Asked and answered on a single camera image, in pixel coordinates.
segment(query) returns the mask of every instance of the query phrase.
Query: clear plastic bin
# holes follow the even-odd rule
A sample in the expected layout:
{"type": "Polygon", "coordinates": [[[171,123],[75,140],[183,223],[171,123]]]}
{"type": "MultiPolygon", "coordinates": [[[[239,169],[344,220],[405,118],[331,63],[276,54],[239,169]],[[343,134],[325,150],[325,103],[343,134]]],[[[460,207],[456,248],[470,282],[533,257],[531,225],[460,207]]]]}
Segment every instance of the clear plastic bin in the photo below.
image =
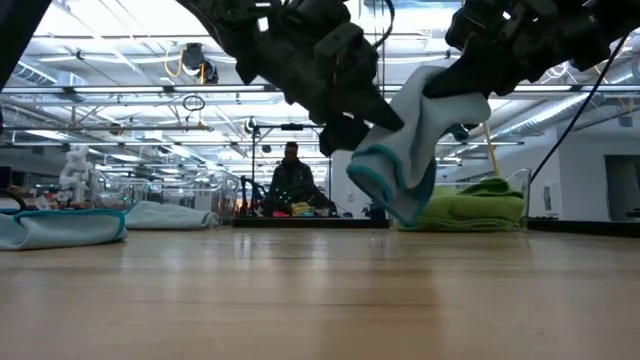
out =
{"type": "MultiPolygon", "coordinates": [[[[524,207],[520,214],[520,221],[518,222],[518,228],[524,230],[527,228],[527,218],[529,217],[529,201],[530,201],[530,185],[531,185],[531,170],[520,169],[513,172],[507,177],[506,182],[509,184],[511,190],[522,193],[522,199],[524,201],[524,207]]],[[[457,191],[462,191],[472,185],[477,185],[480,182],[464,182],[464,183],[436,183],[436,187],[452,188],[457,191]]],[[[396,220],[392,220],[393,228],[403,228],[402,225],[396,220]]]]}
{"type": "Polygon", "coordinates": [[[240,179],[221,170],[205,170],[180,182],[107,177],[99,170],[89,174],[93,209],[126,210],[138,201],[154,201],[212,211],[230,221],[237,208],[240,179]]]}

